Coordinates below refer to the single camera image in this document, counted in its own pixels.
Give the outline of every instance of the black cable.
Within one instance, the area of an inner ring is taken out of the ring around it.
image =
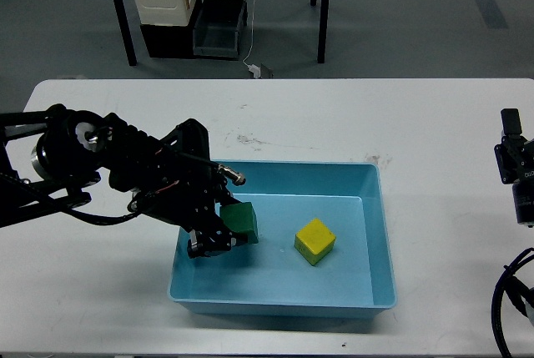
[[[534,260],[534,255],[526,257],[530,253],[534,252],[534,248],[529,248],[521,252],[509,266],[505,266],[505,271],[497,281],[495,291],[493,292],[493,298],[491,300],[491,328],[493,329],[493,335],[497,347],[501,352],[501,355],[505,358],[512,358],[510,350],[506,345],[504,333],[502,331],[501,323],[501,308],[502,297],[506,292],[506,283],[512,278],[512,276],[523,266]]]
[[[126,214],[124,216],[117,216],[117,217],[99,216],[96,214],[86,214],[84,212],[79,212],[77,210],[74,210],[65,204],[59,203],[54,198],[49,197],[45,193],[42,193],[41,191],[35,189],[30,184],[26,184],[23,181],[14,179],[13,177],[10,177],[6,174],[0,173],[0,180],[2,180],[4,183],[8,183],[12,185],[13,187],[16,187],[22,190],[24,193],[29,194],[33,198],[35,198],[38,202],[42,204],[46,204],[54,208],[58,212],[69,214],[76,219],[80,219],[86,223],[95,224],[97,226],[110,226],[113,224],[124,223],[128,220],[138,217],[141,214],[141,212],[134,212],[132,214]]]

